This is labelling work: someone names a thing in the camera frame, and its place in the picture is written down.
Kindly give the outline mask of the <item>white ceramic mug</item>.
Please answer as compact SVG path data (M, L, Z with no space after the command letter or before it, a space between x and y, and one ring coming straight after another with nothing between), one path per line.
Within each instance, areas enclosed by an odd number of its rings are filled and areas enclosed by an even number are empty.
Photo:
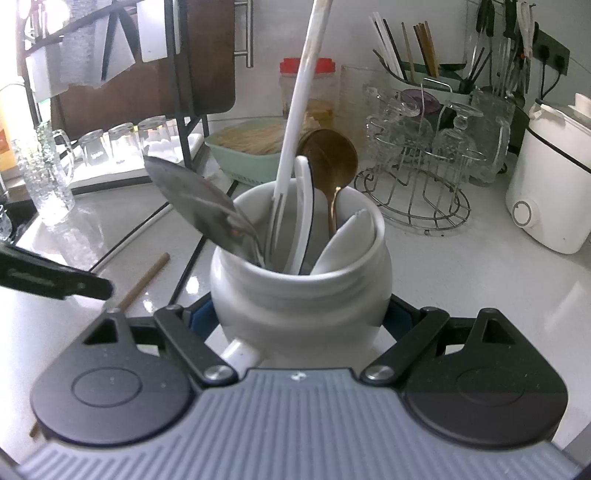
M260 268L215 249L211 298L226 339L221 357L238 370L276 368L358 369L383 323L393 287L391 256L381 211L346 187L339 221L367 209L375 241L348 268L320 275L290 275Z

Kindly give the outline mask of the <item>white ceramic soup spoon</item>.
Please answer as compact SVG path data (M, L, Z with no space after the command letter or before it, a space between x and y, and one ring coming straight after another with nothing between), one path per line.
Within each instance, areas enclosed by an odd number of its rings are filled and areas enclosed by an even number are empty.
M348 268L370 250L376 233L373 217L362 209L342 224L335 232L317 262L311 275L332 273Z

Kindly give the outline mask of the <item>steel fork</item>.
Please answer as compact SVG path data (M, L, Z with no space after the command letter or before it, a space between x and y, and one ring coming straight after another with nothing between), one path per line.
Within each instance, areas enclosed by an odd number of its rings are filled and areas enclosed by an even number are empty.
M271 199L270 219L266 230L266 245L264 246L264 259L268 270L273 270L273 253L276 251L277 236L280 233L286 201L287 193L280 193Z

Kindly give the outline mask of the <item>large steel spoon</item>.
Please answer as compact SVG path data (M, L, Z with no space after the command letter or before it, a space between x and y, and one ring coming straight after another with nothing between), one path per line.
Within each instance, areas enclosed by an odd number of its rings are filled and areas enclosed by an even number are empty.
M211 181L167 160L144 155L151 181L169 204L221 249L263 267L263 250L252 222Z

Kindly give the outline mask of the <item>copper long-handled spoon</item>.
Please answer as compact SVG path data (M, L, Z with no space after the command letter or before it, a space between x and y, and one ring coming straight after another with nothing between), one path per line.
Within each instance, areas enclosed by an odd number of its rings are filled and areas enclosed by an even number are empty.
M358 171L356 147L338 131L319 128L304 134L297 144L297 155L308 159L312 183L327 199L329 237L332 237L338 229L339 192L353 181Z

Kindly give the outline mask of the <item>white long-handled ladle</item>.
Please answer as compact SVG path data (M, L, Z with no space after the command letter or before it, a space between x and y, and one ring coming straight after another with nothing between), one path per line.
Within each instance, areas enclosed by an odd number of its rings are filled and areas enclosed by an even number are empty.
M284 130L273 197L280 193L287 193L291 172L293 172L294 158L296 158L297 139L301 133L304 113L308 105L308 91L311 87L311 80L314 79L315 66L317 66L318 55L320 55L322 49L322 41L325 38L325 30L328 26L331 10L332 0L315 0L312 2L304 47L301 51L301 63L297 70L297 81L295 81L290 113L288 113L286 130Z

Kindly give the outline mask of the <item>brown wooden chopstick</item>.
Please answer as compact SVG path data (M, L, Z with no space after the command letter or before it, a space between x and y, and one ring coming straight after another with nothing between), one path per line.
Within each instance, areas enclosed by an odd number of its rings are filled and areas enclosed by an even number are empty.
M155 276L165 267L165 265L169 262L170 255L168 252L164 252L160 257L152 264L150 267L137 279L137 281L130 287L125 295L121 298L121 300L117 303L116 308L113 310L122 310L125 312L130 305L135 301L138 295L149 285L149 283L154 279ZM35 420L34 424L32 425L31 429L29 430L29 437L31 439L36 439L39 436L43 436L44 434L40 433L41 427L39 426L38 420Z

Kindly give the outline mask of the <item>white drip tray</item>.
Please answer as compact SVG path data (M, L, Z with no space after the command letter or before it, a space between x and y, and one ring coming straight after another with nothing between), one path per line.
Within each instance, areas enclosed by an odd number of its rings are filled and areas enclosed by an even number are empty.
M175 164L183 163L183 155L178 135L172 135L168 142L165 140L151 142L149 144L148 154ZM147 173L144 169L143 158L141 155L137 158L124 160L120 163L117 163L112 159L97 166L87 166L86 164L81 163L74 169L74 177L70 182L70 187L72 189L90 187L102 183L146 176Z

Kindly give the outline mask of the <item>tall textured glass mug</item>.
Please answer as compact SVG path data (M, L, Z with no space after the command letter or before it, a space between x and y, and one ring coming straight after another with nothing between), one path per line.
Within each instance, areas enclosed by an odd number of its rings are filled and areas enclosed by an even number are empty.
M61 223L75 206L70 189L74 154L68 135L45 121L22 132L12 146L39 217L49 227Z

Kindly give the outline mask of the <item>upturned glass left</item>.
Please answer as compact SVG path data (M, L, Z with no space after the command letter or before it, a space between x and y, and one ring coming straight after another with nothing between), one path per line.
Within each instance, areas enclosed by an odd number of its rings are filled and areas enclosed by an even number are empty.
M97 129L84 134L78 140L84 163L89 167L105 164L109 160L103 136L104 131Z

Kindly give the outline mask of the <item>upturned glass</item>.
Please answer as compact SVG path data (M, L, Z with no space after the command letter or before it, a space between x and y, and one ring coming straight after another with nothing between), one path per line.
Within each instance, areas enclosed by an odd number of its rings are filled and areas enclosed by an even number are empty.
M172 160L174 151L164 115L140 121L137 129L141 152L144 155Z
M103 136L104 131L97 129L84 134L78 140L84 163L89 167L105 164L109 160Z
M134 125L125 122L108 130L112 158L116 163L132 162L139 158Z

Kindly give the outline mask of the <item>upturned glass middle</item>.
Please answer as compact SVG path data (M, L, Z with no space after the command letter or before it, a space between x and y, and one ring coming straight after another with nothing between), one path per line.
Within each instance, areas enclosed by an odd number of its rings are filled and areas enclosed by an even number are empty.
M132 162L139 158L134 125L125 122L108 130L112 158L116 163Z

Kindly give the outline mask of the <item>upturned glass right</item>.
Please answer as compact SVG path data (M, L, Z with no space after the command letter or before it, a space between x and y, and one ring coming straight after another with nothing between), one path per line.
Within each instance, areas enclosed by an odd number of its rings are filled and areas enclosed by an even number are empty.
M137 129L141 152L144 155L172 160L174 151L164 115L140 121Z

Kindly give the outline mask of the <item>green basket of sticks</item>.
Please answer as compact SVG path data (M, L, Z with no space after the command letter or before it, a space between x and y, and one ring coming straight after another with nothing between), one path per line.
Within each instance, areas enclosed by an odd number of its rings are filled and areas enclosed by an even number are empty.
M287 120L256 118L228 126L205 139L221 171L256 186L276 179Z

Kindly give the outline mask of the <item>white electric cooker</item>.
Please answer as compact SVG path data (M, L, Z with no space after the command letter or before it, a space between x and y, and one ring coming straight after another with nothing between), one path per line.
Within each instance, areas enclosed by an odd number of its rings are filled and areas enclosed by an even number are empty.
M590 235L590 193L590 98L536 101L506 194L513 222L545 247L574 254Z

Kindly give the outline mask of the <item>clear glass pitcher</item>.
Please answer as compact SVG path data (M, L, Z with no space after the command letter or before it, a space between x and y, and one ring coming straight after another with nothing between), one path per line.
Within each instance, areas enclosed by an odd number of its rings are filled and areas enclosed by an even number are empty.
M506 161L515 104L506 98L476 89L472 93L471 105L480 110L483 116L469 121L469 135L481 154L481 160L471 165L469 179L473 184L489 186L494 183Z

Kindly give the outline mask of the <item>red-lid plastic jar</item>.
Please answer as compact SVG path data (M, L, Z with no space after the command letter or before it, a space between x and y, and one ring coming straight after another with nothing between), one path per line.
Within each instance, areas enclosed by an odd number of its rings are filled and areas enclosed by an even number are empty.
M283 58L280 62L280 90L283 98L283 117L290 112L291 99L296 87L297 70L301 59ZM335 105L337 104L337 64L329 57L318 58L314 79L308 91L308 105L305 115L315 119L321 128L334 125Z

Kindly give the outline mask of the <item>black dish rack shelf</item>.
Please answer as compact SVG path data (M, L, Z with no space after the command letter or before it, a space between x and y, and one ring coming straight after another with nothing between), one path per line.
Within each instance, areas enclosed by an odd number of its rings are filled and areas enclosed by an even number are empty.
M68 23L51 35L41 39L33 38L30 41L32 46L29 49L26 49L26 25L29 18L33 15L34 8L30 7L24 17L17 15L17 65L23 78L23 86L34 128L37 128L41 123L41 115L38 109L38 102L31 89L26 59L42 47L61 42L67 33L74 32L102 19L103 17L114 17L116 20L121 20L122 14L127 14L127 8L137 4L139 4L139 1L113 1L103 8L94 10L87 15ZM181 165L194 171L198 166L195 162L195 156L197 155L198 150L194 153L190 151L188 136L199 123L204 127L204 135L207 136L209 132L207 118L205 115L197 115L197 113L195 113L188 50L181 48L179 53L176 53L176 39L179 39L181 42L187 40L186 22L183 19L180 19L179 33L176 33L173 22L173 2L165 1L163 9L166 44L165 59L170 80L170 95L174 107L173 117L176 121L182 153Z

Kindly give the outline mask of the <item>green white utensil caddy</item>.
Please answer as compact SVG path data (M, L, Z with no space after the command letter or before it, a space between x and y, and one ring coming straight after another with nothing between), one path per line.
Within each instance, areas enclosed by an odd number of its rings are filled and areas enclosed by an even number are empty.
M438 80L442 88L468 95L475 89L485 68L492 63L492 52L485 46L477 48L470 63L441 63L428 22L420 22L412 28L423 60L422 65L415 62L409 30L405 22L401 23L404 51L407 55L407 60L404 61L388 20L379 12L370 14L369 19L378 39L378 49L373 50L374 54L390 76L409 85L420 85L427 81L436 84Z

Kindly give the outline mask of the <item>wall power socket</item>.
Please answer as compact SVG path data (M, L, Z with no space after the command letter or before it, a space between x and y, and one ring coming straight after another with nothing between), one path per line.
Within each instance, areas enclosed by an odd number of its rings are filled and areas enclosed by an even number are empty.
M534 36L534 58L561 75L568 73L570 50L546 32L539 29Z

